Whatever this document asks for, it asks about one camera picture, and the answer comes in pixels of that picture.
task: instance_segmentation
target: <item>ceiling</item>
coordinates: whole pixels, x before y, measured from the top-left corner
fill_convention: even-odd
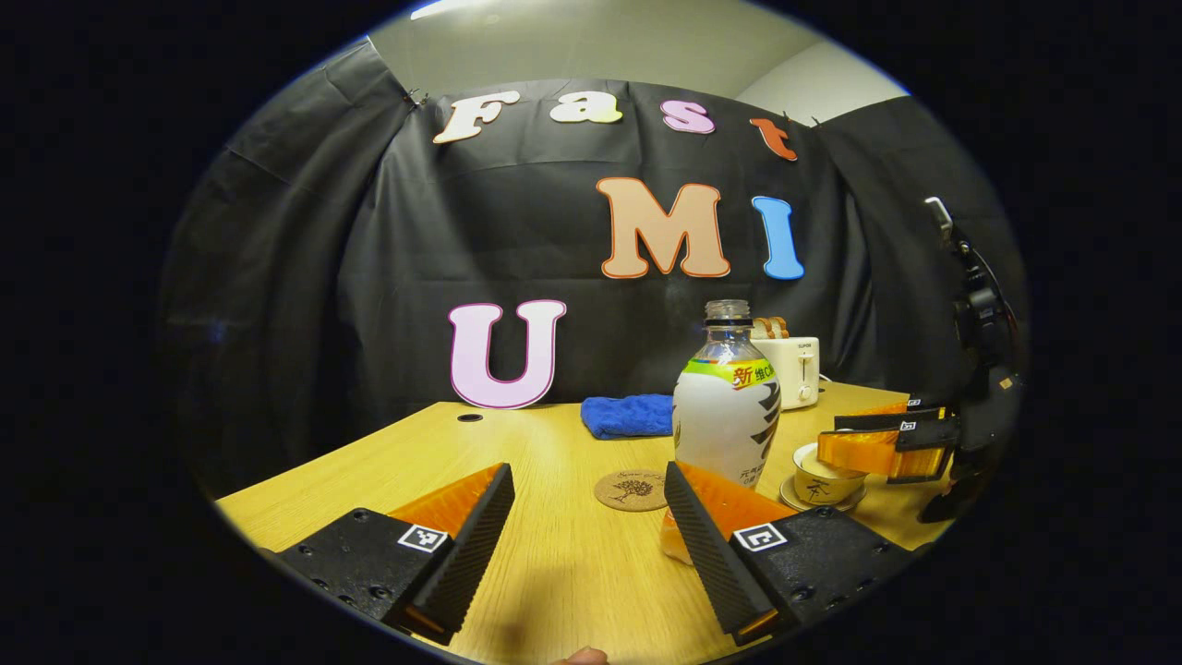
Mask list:
[[[824,37],[743,0],[482,0],[414,21],[403,14],[370,39],[416,97],[610,78],[735,98]]]

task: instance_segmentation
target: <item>wall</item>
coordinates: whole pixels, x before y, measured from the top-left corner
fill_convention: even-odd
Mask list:
[[[813,118],[825,122],[907,93],[852,52],[821,41],[777,65],[736,99],[811,125]]]

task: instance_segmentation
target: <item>plastic bottle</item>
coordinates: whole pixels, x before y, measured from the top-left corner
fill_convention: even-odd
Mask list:
[[[706,304],[707,340],[673,392],[674,455],[754,488],[780,423],[780,383],[751,344],[747,300]]]

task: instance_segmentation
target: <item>cork coaster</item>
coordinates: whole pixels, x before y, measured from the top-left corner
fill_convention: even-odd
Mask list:
[[[664,474],[647,469],[630,469],[609,474],[595,485],[595,498],[599,503],[625,510],[643,513],[664,508]]]

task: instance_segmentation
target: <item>blue letter i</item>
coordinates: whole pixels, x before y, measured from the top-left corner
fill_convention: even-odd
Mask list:
[[[767,262],[764,272],[775,279],[799,279],[805,274],[805,266],[797,260],[797,247],[792,242],[792,206],[771,196],[755,196],[751,204],[764,215],[764,230],[767,232]]]

